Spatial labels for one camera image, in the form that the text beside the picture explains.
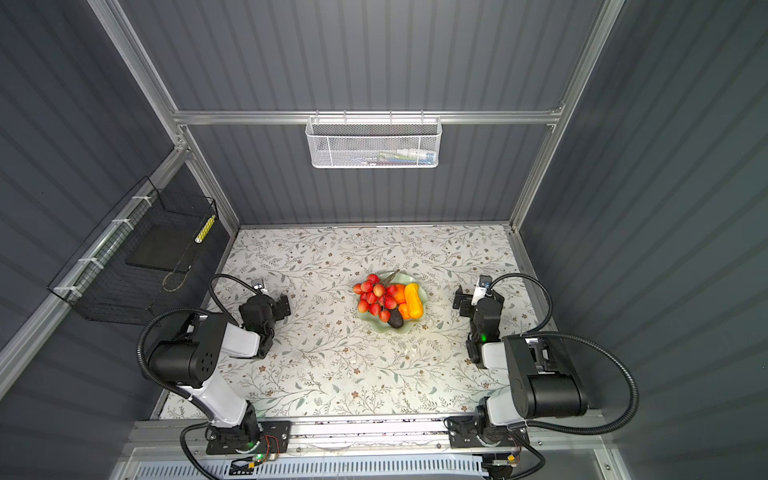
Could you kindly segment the small orange tangerine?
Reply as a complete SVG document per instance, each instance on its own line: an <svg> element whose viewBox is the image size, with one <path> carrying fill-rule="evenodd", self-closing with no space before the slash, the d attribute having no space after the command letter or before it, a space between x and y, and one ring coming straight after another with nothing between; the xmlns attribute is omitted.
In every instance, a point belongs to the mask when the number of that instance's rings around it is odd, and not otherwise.
<svg viewBox="0 0 768 480"><path fill-rule="evenodd" d="M408 306L405 303L400 304L398 306L398 312L400 313L400 315L401 315L401 317L402 317L402 319L404 321L407 321L407 320L411 319L409 308L408 308Z"/></svg>

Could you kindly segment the bottles in white basket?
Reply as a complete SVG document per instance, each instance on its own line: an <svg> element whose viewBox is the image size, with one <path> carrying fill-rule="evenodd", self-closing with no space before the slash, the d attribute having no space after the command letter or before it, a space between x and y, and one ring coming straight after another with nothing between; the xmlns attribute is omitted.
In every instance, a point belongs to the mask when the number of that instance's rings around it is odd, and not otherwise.
<svg viewBox="0 0 768 480"><path fill-rule="evenodd" d="M426 149L398 149L375 152L352 161L364 166L431 168L438 165L438 153Z"/></svg>

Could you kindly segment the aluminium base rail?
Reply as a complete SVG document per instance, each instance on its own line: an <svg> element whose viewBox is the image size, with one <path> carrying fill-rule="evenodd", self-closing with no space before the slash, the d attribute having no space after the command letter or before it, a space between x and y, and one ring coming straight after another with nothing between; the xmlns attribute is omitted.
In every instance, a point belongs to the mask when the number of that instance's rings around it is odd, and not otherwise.
<svg viewBox="0 0 768 480"><path fill-rule="evenodd" d="M279 457L343 455L396 455L421 453L503 452L511 448L505 440L482 441L475 435L461 437L446 427L443 414L399 414L379 416L286 417L291 424L270 446L279 447ZM179 435L195 419L138 421L119 456L131 458L183 459Z"/></svg>

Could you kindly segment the dark avocado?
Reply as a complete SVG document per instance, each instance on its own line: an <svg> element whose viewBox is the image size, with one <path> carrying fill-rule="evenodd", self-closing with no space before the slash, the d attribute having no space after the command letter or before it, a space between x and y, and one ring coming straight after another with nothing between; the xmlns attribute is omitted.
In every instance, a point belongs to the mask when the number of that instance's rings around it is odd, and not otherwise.
<svg viewBox="0 0 768 480"><path fill-rule="evenodd" d="M391 309L387 323L393 329L400 329L404 326L405 320L398 309Z"/></svg>

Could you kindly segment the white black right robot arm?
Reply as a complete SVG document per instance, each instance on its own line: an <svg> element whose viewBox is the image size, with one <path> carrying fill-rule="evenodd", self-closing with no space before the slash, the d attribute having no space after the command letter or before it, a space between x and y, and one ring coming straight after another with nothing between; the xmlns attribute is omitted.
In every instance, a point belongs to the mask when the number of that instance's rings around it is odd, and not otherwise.
<svg viewBox="0 0 768 480"><path fill-rule="evenodd" d="M500 335L503 297L478 285L472 294L457 289L452 308L469 320L469 360L481 370L500 371L507 384L483 397L472 417L453 417L446 427L457 445L496 446L511 442L508 428L539 418L584 415L588 401L562 342L536 335Z"/></svg>

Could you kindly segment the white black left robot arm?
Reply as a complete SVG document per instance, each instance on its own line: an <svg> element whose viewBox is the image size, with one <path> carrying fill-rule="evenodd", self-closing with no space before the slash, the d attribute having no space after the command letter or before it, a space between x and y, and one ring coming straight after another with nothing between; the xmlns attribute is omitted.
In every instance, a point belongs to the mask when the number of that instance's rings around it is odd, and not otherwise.
<svg viewBox="0 0 768 480"><path fill-rule="evenodd" d="M291 315L288 296L263 292L239 307L241 323L229 314L176 309L153 319L140 334L137 361L142 374L204 413L212 452L246 452L266 441L252 403L237 394L217 370L219 357L263 359L274 344L276 323ZM147 351L150 330L160 321L186 314L176 334Z"/></svg>

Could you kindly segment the black pad in basket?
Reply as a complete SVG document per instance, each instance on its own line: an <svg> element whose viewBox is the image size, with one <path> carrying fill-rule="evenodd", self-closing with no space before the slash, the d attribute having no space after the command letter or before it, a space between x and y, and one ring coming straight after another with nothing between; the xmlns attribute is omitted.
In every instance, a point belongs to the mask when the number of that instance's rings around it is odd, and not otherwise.
<svg viewBox="0 0 768 480"><path fill-rule="evenodd" d="M129 253L126 264L167 273L186 273L202 247L194 242L195 236L191 230L155 224Z"/></svg>

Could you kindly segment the yellow squash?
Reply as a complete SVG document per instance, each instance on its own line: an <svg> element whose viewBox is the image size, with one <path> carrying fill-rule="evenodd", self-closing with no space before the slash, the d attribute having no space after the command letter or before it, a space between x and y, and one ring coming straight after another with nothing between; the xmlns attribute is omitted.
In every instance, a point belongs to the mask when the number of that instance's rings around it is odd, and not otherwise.
<svg viewBox="0 0 768 480"><path fill-rule="evenodd" d="M424 315L424 307L420 297L420 287L409 283L404 289L405 306L411 319L420 319Z"/></svg>

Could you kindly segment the red grape bunch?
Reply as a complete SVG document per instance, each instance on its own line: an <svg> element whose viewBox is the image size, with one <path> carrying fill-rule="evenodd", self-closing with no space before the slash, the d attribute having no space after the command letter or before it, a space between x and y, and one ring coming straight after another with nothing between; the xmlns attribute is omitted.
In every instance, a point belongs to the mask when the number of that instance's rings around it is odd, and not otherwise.
<svg viewBox="0 0 768 480"><path fill-rule="evenodd" d="M369 274L361 283L353 286L357 295L357 312L362 319L387 323L389 310L398 309L392 296L393 285L397 282L399 270Z"/></svg>

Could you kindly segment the yellow marker in basket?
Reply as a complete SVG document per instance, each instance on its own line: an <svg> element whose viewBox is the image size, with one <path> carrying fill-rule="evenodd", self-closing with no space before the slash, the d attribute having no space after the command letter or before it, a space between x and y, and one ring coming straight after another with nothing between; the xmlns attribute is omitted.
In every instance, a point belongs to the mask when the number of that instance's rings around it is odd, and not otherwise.
<svg viewBox="0 0 768 480"><path fill-rule="evenodd" d="M207 235L211 231L212 227L216 223L217 216L211 215L206 222L201 226L200 230L196 234L194 238L194 242L196 244L202 244L203 241L206 239Z"/></svg>

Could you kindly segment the white vent panel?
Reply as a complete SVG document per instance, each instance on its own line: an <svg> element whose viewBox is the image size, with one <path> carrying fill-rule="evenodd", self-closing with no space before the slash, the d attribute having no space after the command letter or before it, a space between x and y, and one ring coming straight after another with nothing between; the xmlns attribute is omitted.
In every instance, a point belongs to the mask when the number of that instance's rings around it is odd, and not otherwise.
<svg viewBox="0 0 768 480"><path fill-rule="evenodd" d="M281 458L261 465L244 460L204 461L218 479L485 479L473 455Z"/></svg>

